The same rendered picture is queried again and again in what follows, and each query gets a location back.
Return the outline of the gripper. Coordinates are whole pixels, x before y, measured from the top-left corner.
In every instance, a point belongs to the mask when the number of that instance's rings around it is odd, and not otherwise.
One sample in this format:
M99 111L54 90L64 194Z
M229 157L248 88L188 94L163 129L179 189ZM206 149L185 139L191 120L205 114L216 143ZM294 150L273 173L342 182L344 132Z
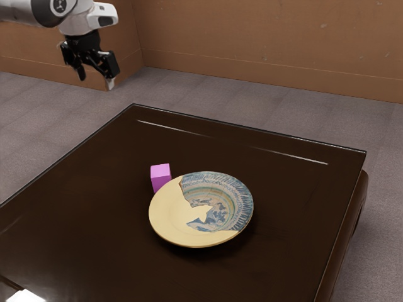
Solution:
M115 78L120 73L120 68L113 51L100 51L100 41L98 30L90 31L85 35L66 35L60 49L65 64L73 64L73 69L77 72L80 81L86 79L81 60L85 64L90 64L92 60L93 67L104 77L106 87L110 91L115 86Z

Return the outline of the magenta block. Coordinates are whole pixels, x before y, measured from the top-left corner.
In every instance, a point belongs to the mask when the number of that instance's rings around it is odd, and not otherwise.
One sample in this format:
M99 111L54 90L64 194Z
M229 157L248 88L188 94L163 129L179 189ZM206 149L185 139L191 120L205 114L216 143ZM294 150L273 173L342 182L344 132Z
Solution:
M153 192L156 193L172 179L169 163L152 165L150 167L150 179Z

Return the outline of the cream plate with blue pattern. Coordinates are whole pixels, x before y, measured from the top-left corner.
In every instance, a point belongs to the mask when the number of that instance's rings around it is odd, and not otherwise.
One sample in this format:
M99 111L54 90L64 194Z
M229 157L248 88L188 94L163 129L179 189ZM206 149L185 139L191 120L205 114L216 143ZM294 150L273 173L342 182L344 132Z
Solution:
M149 221L170 243L205 248L236 237L251 221L253 211L253 196L240 180L201 171L163 185L150 202Z

